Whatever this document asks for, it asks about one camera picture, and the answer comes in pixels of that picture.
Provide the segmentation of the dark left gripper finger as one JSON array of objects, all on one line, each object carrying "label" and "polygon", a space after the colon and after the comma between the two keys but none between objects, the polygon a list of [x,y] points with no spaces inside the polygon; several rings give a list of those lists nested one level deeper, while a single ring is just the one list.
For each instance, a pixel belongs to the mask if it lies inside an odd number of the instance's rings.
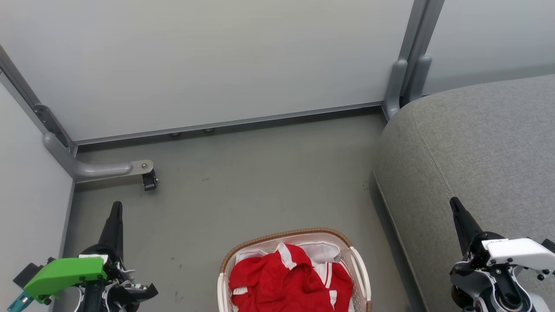
[{"label": "dark left gripper finger", "polygon": [[103,245],[112,260],[122,260],[123,242],[123,204],[120,201],[115,201],[104,224],[99,244]]}]

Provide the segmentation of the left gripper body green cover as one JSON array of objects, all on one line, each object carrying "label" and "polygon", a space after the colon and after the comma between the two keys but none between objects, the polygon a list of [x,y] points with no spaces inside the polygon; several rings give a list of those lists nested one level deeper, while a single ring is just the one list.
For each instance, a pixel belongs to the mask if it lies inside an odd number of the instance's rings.
[{"label": "left gripper body green cover", "polygon": [[34,288],[31,283],[24,288],[40,304],[71,287],[82,293],[81,304],[140,304],[159,294],[154,284],[135,282],[134,271],[125,268],[123,259],[112,260],[103,245],[88,247],[77,257],[61,257],[43,272],[48,268],[50,288]]}]

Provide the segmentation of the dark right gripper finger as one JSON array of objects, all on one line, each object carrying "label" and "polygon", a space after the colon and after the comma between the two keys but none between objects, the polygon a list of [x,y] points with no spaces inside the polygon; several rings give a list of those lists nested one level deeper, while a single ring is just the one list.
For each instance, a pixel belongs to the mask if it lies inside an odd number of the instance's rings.
[{"label": "dark right gripper finger", "polygon": [[450,199],[450,207],[453,213],[460,250],[462,255],[465,255],[474,237],[483,233],[483,230],[458,197]]}]

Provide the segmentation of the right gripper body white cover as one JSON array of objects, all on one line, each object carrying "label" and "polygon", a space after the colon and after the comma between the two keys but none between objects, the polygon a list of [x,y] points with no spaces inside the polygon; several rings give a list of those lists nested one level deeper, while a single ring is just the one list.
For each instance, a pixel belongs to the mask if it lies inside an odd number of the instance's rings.
[{"label": "right gripper body white cover", "polygon": [[533,269],[544,278],[555,275],[555,253],[529,237],[507,239],[497,233],[481,233],[469,246],[466,261],[474,270],[494,265],[520,266]]}]

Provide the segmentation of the red jersey with white trim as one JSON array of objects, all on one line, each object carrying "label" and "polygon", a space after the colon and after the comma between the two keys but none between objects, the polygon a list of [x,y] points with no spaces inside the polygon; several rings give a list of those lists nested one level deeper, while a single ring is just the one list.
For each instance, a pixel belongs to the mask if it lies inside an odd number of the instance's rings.
[{"label": "red jersey with white trim", "polygon": [[333,293],[313,262],[301,247],[291,244],[238,262],[229,288],[237,312],[335,312]]}]

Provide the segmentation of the grey fabric sofa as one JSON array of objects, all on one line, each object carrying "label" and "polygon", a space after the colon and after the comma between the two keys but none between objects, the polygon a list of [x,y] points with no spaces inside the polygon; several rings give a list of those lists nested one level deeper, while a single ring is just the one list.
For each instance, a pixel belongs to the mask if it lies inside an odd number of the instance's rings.
[{"label": "grey fabric sofa", "polygon": [[485,231],[555,242],[555,75],[443,91],[401,108],[373,174],[426,312],[460,312],[450,198]]}]

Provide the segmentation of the black caster wheel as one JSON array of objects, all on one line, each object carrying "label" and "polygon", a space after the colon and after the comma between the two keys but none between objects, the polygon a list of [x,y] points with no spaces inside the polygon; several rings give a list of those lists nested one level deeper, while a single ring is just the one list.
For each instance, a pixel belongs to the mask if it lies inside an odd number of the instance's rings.
[{"label": "black caster wheel", "polygon": [[144,190],[155,190],[158,186],[158,178],[156,177],[155,170],[141,175],[142,182],[144,185]]}]

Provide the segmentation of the grey partition foot bar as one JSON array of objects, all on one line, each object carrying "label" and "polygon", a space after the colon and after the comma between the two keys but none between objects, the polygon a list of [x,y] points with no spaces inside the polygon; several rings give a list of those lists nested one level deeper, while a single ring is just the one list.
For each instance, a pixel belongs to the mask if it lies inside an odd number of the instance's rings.
[{"label": "grey partition foot bar", "polygon": [[43,135],[43,144],[75,182],[92,182],[121,176],[145,175],[154,171],[154,162],[148,159],[109,164],[91,164],[79,161],[50,132]]}]

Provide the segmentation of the white laundry basket brown rim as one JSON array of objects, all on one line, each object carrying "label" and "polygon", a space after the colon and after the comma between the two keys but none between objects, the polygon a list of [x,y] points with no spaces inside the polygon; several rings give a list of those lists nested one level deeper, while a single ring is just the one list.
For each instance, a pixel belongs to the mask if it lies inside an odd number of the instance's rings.
[{"label": "white laundry basket brown rim", "polygon": [[235,256],[240,251],[263,249],[269,253],[276,251],[279,244],[299,244],[313,241],[324,241],[337,245],[342,254],[342,259],[353,281],[352,303],[354,312],[371,312],[371,286],[368,272],[359,252],[345,235],[329,228],[309,228],[287,231],[259,237],[234,247],[222,261],[217,282],[217,298],[219,312],[237,312],[237,307],[232,304],[232,291],[229,288],[229,278],[232,269],[236,266]]}]

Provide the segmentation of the white cloth in basket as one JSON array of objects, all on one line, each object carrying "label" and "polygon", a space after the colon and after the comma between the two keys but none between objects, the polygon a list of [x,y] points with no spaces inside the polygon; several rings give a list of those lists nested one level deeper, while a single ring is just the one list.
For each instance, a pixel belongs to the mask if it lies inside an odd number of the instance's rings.
[{"label": "white cloth in basket", "polygon": [[[307,253],[307,256],[311,259],[313,266],[326,262],[338,263],[342,259],[340,248],[337,245],[324,241],[299,243],[295,244],[295,246],[301,247],[301,249]],[[269,252],[263,249],[240,251],[235,256],[235,264],[250,257],[263,257],[268,253]]]}]

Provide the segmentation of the grey partition foot leg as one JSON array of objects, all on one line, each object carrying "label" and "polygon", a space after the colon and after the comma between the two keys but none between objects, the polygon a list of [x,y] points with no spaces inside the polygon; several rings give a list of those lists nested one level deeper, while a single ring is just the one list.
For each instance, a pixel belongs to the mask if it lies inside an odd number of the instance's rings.
[{"label": "grey partition foot leg", "polygon": [[382,110],[387,121],[389,121],[400,110],[401,89],[404,83],[408,61],[399,59],[394,62],[387,83]]},{"label": "grey partition foot leg", "polygon": [[411,80],[405,93],[407,103],[420,99],[424,94],[424,85],[432,63],[431,55],[423,55],[416,61]]}]

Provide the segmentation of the grey hinged partition frame post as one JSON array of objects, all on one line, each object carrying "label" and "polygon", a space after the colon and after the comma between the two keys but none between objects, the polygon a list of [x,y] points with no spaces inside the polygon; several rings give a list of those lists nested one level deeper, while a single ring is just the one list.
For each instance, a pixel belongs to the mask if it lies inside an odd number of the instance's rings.
[{"label": "grey hinged partition frame post", "polygon": [[38,96],[19,72],[2,45],[0,45],[0,72],[10,81],[16,93],[22,97],[25,103],[23,107],[29,108],[30,112],[38,119],[40,124],[39,129],[42,132],[54,134],[61,144],[75,156],[77,154],[76,144],[68,136],[68,133],[63,129],[61,123],[58,122],[51,109],[40,102]]}]

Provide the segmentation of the grey partition bottom rail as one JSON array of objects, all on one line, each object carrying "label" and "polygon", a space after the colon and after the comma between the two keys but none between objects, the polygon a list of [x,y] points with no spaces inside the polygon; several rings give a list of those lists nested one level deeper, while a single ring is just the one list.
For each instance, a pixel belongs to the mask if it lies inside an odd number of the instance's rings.
[{"label": "grey partition bottom rail", "polygon": [[115,142],[115,141],[134,140],[134,139],[140,139],[140,138],[146,138],[146,137],[162,136],[162,135],[167,135],[172,133],[194,132],[197,130],[206,130],[209,128],[240,126],[243,124],[272,122],[274,120],[303,118],[311,115],[332,114],[332,113],[338,113],[338,112],[353,111],[355,109],[379,107],[382,105],[382,103],[383,101],[371,101],[363,104],[343,105],[340,107],[314,109],[314,110],[308,110],[305,112],[294,112],[294,113],[287,113],[287,114],[270,115],[265,117],[239,119],[239,120],[233,120],[230,122],[208,123],[208,124],[201,124],[198,126],[170,128],[167,130],[153,130],[149,132],[130,133],[130,134],[123,134],[118,136],[106,136],[101,138],[93,138],[89,140],[76,140],[75,144],[77,146],[86,146],[91,144],[101,144],[101,143],[108,143],[108,142]]}]

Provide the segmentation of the grey partition corner post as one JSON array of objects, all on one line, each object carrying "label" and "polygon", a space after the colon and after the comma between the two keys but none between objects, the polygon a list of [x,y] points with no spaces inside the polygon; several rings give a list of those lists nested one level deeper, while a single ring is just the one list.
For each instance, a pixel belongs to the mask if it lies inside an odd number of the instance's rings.
[{"label": "grey partition corner post", "polygon": [[405,58],[408,61],[408,68],[401,89],[401,107],[409,104],[405,99],[408,84],[410,83],[416,61],[423,55],[428,55],[428,47],[444,3],[445,0],[415,0],[416,8],[414,13],[411,13],[412,16],[414,15],[414,18],[409,22],[411,26],[414,26],[414,29],[409,30],[413,38],[408,55]]}]

